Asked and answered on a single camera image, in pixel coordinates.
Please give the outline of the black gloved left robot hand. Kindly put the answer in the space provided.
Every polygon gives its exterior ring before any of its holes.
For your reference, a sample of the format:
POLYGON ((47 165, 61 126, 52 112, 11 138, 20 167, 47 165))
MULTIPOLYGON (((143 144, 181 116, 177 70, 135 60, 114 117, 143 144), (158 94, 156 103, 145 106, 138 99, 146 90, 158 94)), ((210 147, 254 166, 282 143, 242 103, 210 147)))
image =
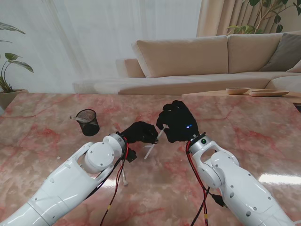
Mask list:
POLYGON ((120 135, 127 140, 129 144, 135 142, 143 142, 148 144, 156 144, 158 142, 158 132, 155 127, 143 121, 134 122, 120 135))

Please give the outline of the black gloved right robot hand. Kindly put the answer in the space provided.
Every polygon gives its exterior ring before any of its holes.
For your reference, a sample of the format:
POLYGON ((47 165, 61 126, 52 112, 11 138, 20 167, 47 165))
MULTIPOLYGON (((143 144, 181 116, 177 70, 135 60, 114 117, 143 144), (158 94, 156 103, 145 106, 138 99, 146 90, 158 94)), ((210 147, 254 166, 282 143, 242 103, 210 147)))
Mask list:
POLYGON ((198 125, 184 102, 175 100, 163 106, 156 126, 164 130, 170 143, 184 142, 199 136, 198 125))

